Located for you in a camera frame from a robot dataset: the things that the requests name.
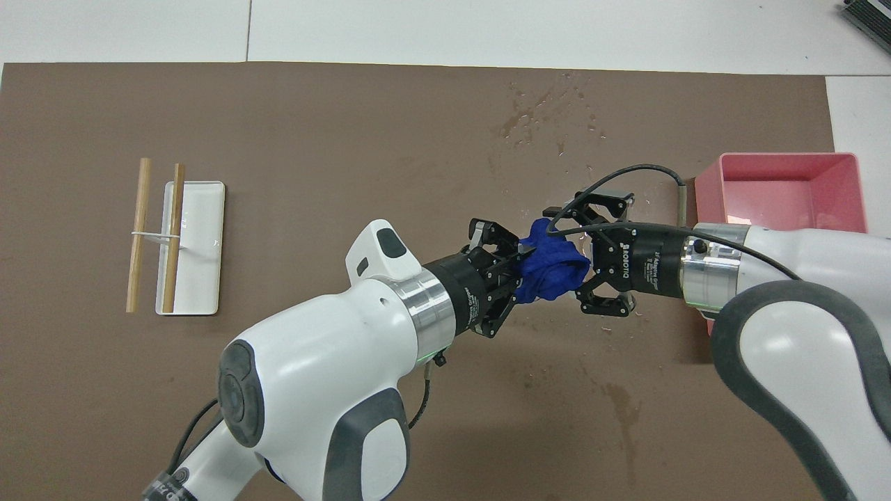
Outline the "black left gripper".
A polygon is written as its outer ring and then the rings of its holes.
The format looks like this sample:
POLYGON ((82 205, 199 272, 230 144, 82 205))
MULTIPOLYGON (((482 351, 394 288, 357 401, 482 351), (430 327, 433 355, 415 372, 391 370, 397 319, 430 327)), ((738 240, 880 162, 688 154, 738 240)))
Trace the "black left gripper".
POLYGON ((430 261, 423 268, 448 293, 456 336, 474 330, 494 338, 517 303, 524 250, 515 234, 491 220, 472 218, 468 238, 467 253, 430 261))

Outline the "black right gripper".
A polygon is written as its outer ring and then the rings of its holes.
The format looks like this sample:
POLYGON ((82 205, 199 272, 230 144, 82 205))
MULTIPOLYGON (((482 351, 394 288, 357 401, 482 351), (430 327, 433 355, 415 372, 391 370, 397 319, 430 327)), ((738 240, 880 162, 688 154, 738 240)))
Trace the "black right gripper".
MULTIPOLYGON (((626 221, 633 206, 630 191, 593 191, 580 202, 571 199, 562 207, 543 210, 544 218, 554 219, 561 209, 561 219, 573 220, 575 228, 565 234, 592 234, 592 226, 626 221)), ((628 317, 636 308, 632 292, 681 298, 682 256, 688 237, 674 228, 615 228, 592 234, 593 277, 575 291, 581 311, 587 315, 628 317), (610 285, 615 297, 599 297, 594 291, 610 285)))

